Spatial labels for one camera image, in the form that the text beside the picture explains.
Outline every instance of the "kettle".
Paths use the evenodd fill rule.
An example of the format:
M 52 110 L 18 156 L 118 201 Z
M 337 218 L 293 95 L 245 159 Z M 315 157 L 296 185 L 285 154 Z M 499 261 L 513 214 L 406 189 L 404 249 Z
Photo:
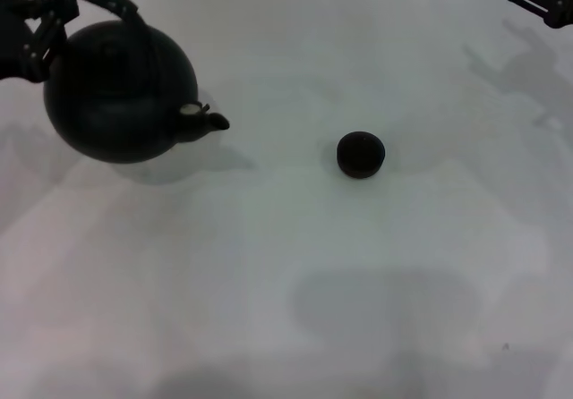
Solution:
M 101 161 L 127 164 L 229 128 L 223 115 L 199 102 L 184 51 L 145 24 L 134 3 L 86 0 L 121 20 L 90 25 L 68 38 L 64 24 L 79 14 L 76 1 L 28 0 L 25 13 L 23 6 L 10 9 L 0 0 L 0 10 L 42 19 L 36 32 L 18 40 L 23 65 L 21 75 L 11 76 L 46 82 L 48 117 L 70 146 Z

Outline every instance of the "white table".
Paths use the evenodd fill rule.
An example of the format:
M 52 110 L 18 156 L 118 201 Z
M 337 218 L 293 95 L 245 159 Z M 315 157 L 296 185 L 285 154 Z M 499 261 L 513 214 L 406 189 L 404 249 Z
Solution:
M 0 397 L 570 396 L 571 30 L 505 0 L 133 1 L 231 129 L 111 167 L 2 82 Z M 388 149 L 365 181 L 335 162 L 358 130 Z

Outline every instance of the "round black object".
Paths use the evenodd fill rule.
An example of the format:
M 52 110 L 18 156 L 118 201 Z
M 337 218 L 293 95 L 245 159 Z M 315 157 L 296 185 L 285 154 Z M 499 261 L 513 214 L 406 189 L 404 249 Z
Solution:
M 101 22 L 72 35 L 52 63 L 44 86 L 47 113 L 81 153 L 106 162 L 141 162 L 200 137 L 193 133 L 197 120 L 180 111 L 198 103 L 191 64 L 166 34 L 150 27 L 150 36 L 153 62 L 127 25 Z
M 368 132 L 351 132 L 337 146 L 342 172 L 352 178 L 368 178 L 378 172 L 386 157 L 384 144 Z

